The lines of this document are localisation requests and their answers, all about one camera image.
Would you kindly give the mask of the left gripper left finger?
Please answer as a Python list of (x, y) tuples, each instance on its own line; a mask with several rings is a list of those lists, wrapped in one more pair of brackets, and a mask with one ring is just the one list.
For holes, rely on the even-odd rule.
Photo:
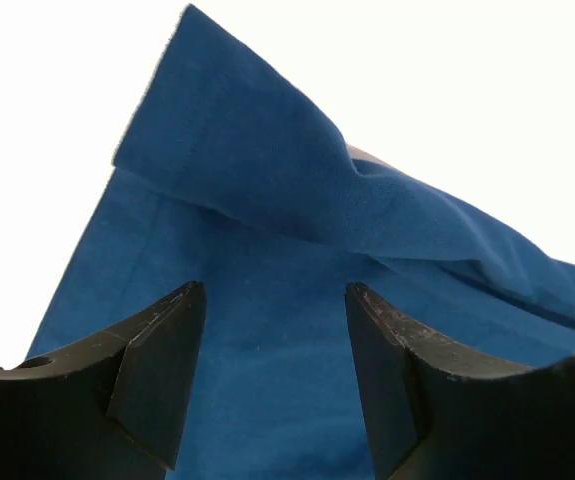
[(178, 458), (206, 314), (190, 282), (0, 368), (0, 479), (161, 479)]

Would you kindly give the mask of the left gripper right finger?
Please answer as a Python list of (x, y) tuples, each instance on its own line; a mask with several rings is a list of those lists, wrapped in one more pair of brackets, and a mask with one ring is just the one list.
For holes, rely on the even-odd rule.
[(575, 479), (575, 355), (533, 368), (463, 345), (361, 283), (346, 316), (379, 479)]

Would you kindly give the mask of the navy blue t shirt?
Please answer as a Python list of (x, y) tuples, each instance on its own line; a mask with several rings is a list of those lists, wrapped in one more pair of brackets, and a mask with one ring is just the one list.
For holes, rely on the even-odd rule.
[(488, 354), (575, 352), (575, 265), (476, 207), (354, 158), (261, 57), (187, 7), (30, 347), (189, 281), (207, 319), (175, 479), (369, 479), (351, 282)]

